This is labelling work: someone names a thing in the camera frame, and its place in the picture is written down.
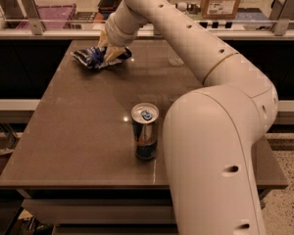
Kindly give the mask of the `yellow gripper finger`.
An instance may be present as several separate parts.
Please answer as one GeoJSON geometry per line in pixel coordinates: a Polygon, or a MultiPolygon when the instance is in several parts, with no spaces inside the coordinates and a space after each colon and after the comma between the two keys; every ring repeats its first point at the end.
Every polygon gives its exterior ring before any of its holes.
{"type": "Polygon", "coordinates": [[[115,45],[109,45],[104,56],[105,62],[111,62],[115,60],[119,55],[124,52],[124,47],[119,47],[115,45]]]}
{"type": "Polygon", "coordinates": [[[104,29],[102,29],[101,33],[100,33],[100,36],[99,36],[99,41],[98,41],[97,46],[99,48],[104,48],[104,47],[107,47],[108,44],[109,44],[109,40],[108,40],[106,31],[104,29]]]}

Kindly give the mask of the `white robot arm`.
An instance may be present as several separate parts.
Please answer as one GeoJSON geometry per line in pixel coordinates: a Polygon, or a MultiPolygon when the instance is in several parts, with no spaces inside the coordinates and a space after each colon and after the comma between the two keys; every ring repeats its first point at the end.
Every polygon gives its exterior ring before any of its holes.
{"type": "Polygon", "coordinates": [[[151,23],[201,83],[170,106],[164,157],[179,235],[266,235],[252,147],[272,126],[272,82],[168,0],[122,0],[105,25],[126,46],[151,23]]]}

